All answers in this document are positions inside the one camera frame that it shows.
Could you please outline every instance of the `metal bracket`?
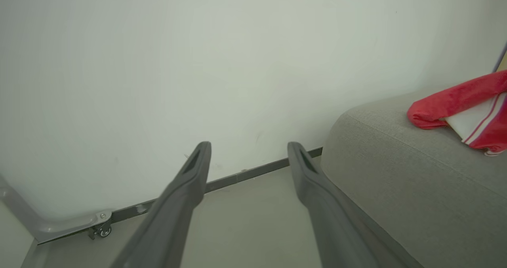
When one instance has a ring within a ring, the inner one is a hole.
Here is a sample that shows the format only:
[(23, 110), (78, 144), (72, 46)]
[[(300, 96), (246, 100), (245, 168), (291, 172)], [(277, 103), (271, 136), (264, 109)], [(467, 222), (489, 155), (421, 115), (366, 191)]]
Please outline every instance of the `metal bracket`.
[(27, 228), (39, 244), (80, 230), (92, 228), (105, 222), (111, 222), (111, 210), (62, 221), (47, 221), (40, 217), (2, 176), (0, 176), (0, 200), (4, 201), (9, 210)]
[(111, 233), (112, 218), (109, 218), (106, 222), (96, 226), (92, 226), (88, 229), (88, 236), (94, 240), (96, 235), (100, 237), (106, 237)]

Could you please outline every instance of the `fabric upholstery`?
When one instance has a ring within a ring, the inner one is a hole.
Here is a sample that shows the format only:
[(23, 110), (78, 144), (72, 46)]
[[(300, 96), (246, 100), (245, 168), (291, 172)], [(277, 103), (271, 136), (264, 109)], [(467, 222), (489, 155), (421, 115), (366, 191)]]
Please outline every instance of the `fabric upholstery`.
[(407, 109), (429, 94), (344, 113), (322, 169), (424, 267), (506, 267), (507, 155), (484, 156), (450, 128), (412, 125)]

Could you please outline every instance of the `white stripe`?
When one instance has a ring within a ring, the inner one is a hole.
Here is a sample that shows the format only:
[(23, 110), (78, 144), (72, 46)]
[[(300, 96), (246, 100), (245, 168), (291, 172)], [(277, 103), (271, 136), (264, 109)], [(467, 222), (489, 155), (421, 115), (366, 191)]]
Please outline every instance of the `white stripe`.
[(503, 151), (500, 151), (500, 152), (493, 152), (493, 151), (490, 151), (490, 150), (488, 149), (486, 152), (484, 152), (484, 155), (485, 155), (485, 156), (489, 156), (489, 157), (499, 156), (499, 155), (500, 155), (500, 153), (502, 153)]
[(502, 108), (503, 102), (505, 101), (505, 96), (507, 96), (507, 92), (501, 93), (498, 95), (498, 100), (496, 100), (495, 107), (493, 109), (493, 112), (491, 115), (489, 115), (484, 122), (480, 125), (480, 127), (476, 130), (476, 132), (469, 138), (469, 140), (465, 143), (470, 145), (470, 143), (474, 142), (486, 129), (486, 127), (489, 125), (489, 123), (496, 117), (496, 115), (500, 112), (500, 109)]

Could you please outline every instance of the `white wall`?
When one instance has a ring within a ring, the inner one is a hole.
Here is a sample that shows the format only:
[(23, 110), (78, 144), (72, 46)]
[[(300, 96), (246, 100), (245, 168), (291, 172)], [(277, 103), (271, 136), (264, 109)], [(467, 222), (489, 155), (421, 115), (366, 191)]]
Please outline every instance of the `white wall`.
[(33, 236), (0, 201), (0, 266), (19, 268), (33, 243)]
[(319, 147), (357, 104), (492, 71), (507, 0), (0, 0), (0, 172), (49, 218)]

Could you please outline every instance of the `red and white cloth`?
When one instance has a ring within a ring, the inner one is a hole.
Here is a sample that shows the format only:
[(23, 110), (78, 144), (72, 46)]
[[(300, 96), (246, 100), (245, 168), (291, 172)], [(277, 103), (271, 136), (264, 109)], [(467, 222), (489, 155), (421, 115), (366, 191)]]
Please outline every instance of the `red and white cloth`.
[(469, 80), (412, 104), (409, 120), (422, 129), (451, 126), (485, 155), (507, 149), (507, 70)]

